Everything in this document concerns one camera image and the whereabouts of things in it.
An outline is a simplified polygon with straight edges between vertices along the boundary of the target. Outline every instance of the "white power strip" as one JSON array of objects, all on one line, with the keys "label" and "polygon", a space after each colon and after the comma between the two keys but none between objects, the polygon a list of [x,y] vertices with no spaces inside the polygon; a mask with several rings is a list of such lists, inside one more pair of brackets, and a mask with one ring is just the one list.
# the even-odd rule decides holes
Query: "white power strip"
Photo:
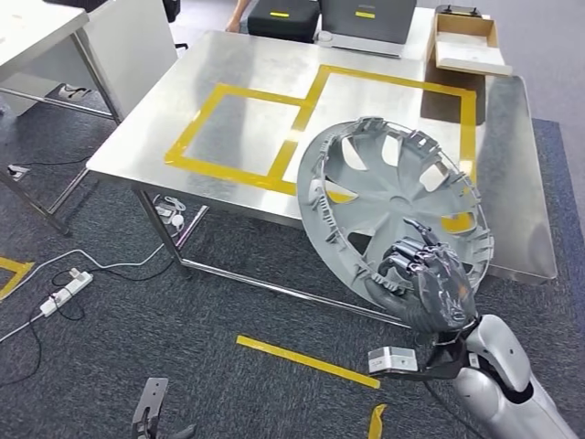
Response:
[{"label": "white power strip", "polygon": [[41,305],[41,312],[44,316],[48,317],[54,313],[57,307],[60,308],[66,304],[71,297],[83,290],[93,279],[93,274],[88,272],[80,273],[75,268],[71,270],[69,274],[73,276],[72,281],[61,288],[58,293],[53,294],[53,296]]}]

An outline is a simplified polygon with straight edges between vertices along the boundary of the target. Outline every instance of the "yellow tape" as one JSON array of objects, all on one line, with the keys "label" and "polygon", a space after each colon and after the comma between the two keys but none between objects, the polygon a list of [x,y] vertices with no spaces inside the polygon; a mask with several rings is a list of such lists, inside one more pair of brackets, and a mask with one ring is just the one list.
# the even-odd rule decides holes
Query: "yellow tape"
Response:
[{"label": "yellow tape", "polygon": [[473,216],[469,212],[461,212],[452,217],[441,217],[441,227],[449,233],[458,233],[471,229]]},{"label": "yellow tape", "polygon": [[360,16],[361,18],[375,18],[375,14],[371,12],[355,11],[355,16]]},{"label": "yellow tape", "polygon": [[236,343],[242,346],[247,346],[248,348],[262,350],[262,352],[272,354],[274,356],[280,357],[282,359],[289,359],[296,363],[304,364],[305,366],[309,366],[314,369],[323,370],[323,372],[330,373],[332,375],[337,375],[346,380],[359,382],[364,386],[368,386],[373,389],[380,388],[380,381],[378,380],[375,380],[373,378],[362,375],[361,373],[354,372],[352,370],[340,368],[338,366],[326,363],[320,359],[314,359],[311,357],[307,357],[306,355],[297,354],[296,352],[293,352],[292,350],[286,350],[243,336],[237,336]]},{"label": "yellow tape", "polygon": [[382,412],[386,407],[386,404],[379,404],[374,407],[374,410],[372,412],[372,419],[369,421],[368,439],[381,439],[382,437]]},{"label": "yellow tape", "polygon": [[476,92],[465,90],[461,95],[461,140],[459,165],[476,183]]},{"label": "yellow tape", "polygon": [[[317,101],[320,98],[323,90],[332,73],[352,76],[364,80],[377,80],[403,87],[412,87],[460,97],[461,151],[459,166],[461,170],[469,174],[472,181],[474,183],[476,182],[476,93],[474,91],[330,65],[320,65],[315,75],[314,80],[313,80],[313,84],[311,84],[311,88],[304,99],[266,91],[246,89],[228,84],[216,84],[203,104],[201,110],[199,110],[195,117],[194,117],[193,120],[179,137],[179,139],[165,154],[164,159],[166,163],[171,166],[180,167],[207,177],[215,177],[234,183],[260,187],[266,190],[273,190],[295,196],[296,194],[296,185],[283,181],[282,178],[286,172],[286,169],[293,159],[293,156],[298,148],[299,136],[306,129],[317,106]],[[225,95],[236,95],[243,98],[296,105],[299,107],[299,109],[296,118],[293,123],[293,126],[291,126],[289,136],[284,140],[266,176],[183,156],[188,145],[195,137],[195,135],[197,135],[201,127],[203,126],[203,124],[213,112],[217,104]],[[348,196],[333,192],[329,193],[329,195],[336,202],[346,202],[350,199]]]},{"label": "yellow tape", "polygon": [[[327,82],[329,77],[329,74],[323,69],[323,66],[319,67],[319,71],[317,72],[314,80],[313,80],[313,84],[311,84],[305,98],[305,104],[299,110],[296,119],[293,123],[293,127],[290,129],[291,133],[296,134],[305,131],[309,123],[311,116],[313,115],[313,111],[317,107],[317,102],[320,98],[323,89],[325,88],[325,83]],[[272,162],[271,170],[268,171],[268,177],[282,178],[286,172],[286,168],[289,167],[297,146],[299,146],[297,139],[285,140],[274,161]]]},{"label": "yellow tape", "polygon": [[0,300],[4,299],[12,291],[14,287],[17,286],[23,277],[28,273],[32,265],[34,265],[33,262],[20,263],[11,261],[10,259],[5,259],[0,256],[0,268],[14,273],[14,276],[11,278],[11,280],[2,287],[2,289],[0,289]]}]

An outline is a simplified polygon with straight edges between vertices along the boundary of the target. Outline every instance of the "robot finger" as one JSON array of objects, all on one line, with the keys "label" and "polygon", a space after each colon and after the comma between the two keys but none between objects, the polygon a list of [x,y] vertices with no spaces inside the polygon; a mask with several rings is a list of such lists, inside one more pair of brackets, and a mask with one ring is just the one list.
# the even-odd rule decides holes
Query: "robot finger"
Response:
[{"label": "robot finger", "polygon": [[409,236],[405,236],[404,238],[402,238],[401,240],[398,240],[396,243],[391,246],[389,249],[386,250],[384,256],[382,256],[382,259],[385,259],[390,256],[391,254],[395,252],[396,251],[395,246],[398,243],[405,243],[417,251],[423,251],[426,249],[425,245],[421,241],[413,240]]},{"label": "robot finger", "polygon": [[433,233],[430,227],[424,226],[412,218],[404,218],[403,221],[416,229],[426,245],[436,245],[439,243],[439,238]]},{"label": "robot finger", "polygon": [[392,267],[395,267],[396,270],[402,277],[410,277],[410,265],[412,261],[402,256],[400,253],[395,252],[385,258],[378,268],[378,272],[382,276],[386,276],[387,271]]},{"label": "robot finger", "polygon": [[418,250],[416,247],[412,247],[405,241],[398,241],[393,245],[392,248],[394,249],[395,252],[404,256],[405,258],[410,259],[411,261],[419,261],[427,253],[424,250]]}]

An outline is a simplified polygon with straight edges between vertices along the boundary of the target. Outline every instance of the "yellow tape square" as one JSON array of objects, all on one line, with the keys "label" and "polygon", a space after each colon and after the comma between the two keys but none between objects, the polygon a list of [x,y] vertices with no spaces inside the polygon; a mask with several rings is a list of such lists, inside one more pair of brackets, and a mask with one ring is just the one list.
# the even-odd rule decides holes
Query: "yellow tape square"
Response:
[{"label": "yellow tape square", "polygon": [[[193,120],[165,154],[164,159],[166,163],[170,166],[176,166],[204,176],[295,196],[296,194],[296,185],[283,181],[283,177],[298,147],[299,134],[304,132],[307,127],[317,106],[317,102],[320,99],[332,73],[366,80],[381,81],[424,91],[433,91],[461,98],[459,167],[470,175],[472,181],[476,181],[476,93],[474,91],[329,65],[320,65],[313,80],[313,84],[311,84],[304,99],[229,84],[216,84]],[[219,101],[228,94],[299,107],[299,113],[290,127],[289,135],[284,140],[274,162],[272,162],[267,175],[259,175],[238,168],[184,156],[185,151],[201,127],[213,112]]]}]

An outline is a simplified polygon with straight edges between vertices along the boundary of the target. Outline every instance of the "white desk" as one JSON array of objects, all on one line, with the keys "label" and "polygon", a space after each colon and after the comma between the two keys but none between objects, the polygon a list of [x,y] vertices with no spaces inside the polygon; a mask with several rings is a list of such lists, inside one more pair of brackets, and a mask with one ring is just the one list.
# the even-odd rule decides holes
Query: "white desk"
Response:
[{"label": "white desk", "polygon": [[38,0],[3,1],[0,5],[0,81],[89,21],[83,10]]},{"label": "white desk", "polygon": [[[26,0],[27,4],[31,2],[35,7],[29,9],[38,9],[43,14],[71,9]],[[20,0],[2,3],[26,9]],[[104,89],[121,119],[130,114],[177,59],[161,0],[109,0],[87,15],[88,21],[79,29],[81,41],[100,72]],[[37,53],[26,65],[20,64],[17,71],[12,70],[11,78],[0,78],[0,88],[45,96],[65,82],[95,90],[93,80],[69,38],[44,46],[45,51]],[[5,95],[5,99],[17,115],[33,104],[14,96]]]},{"label": "white desk", "polygon": [[[70,110],[87,112],[120,123],[115,108],[112,104],[110,97],[105,91],[100,72],[95,67],[90,54],[82,44],[81,36],[79,35],[79,30],[89,21],[89,17],[85,11],[67,6],[48,5],[39,0],[4,2],[1,7],[2,12],[2,20],[4,25],[0,27],[3,31],[2,34],[0,34],[0,80],[10,78],[31,60],[55,44],[70,37],[71,44],[77,50],[79,57],[85,64],[96,88],[102,94],[102,97],[111,113],[98,112],[68,102],[59,102],[20,91],[2,88],[0,88],[0,91]],[[57,220],[54,216],[54,213],[62,206],[67,197],[75,190],[75,187],[78,186],[87,173],[87,169],[83,169],[69,183],[65,191],[58,196],[52,206],[49,209],[45,209],[8,175],[5,171],[5,169],[6,166],[0,164],[0,182],[4,183],[19,198],[29,204],[29,206],[44,217],[55,229],[63,234],[66,234],[69,231],[68,228]]]}]

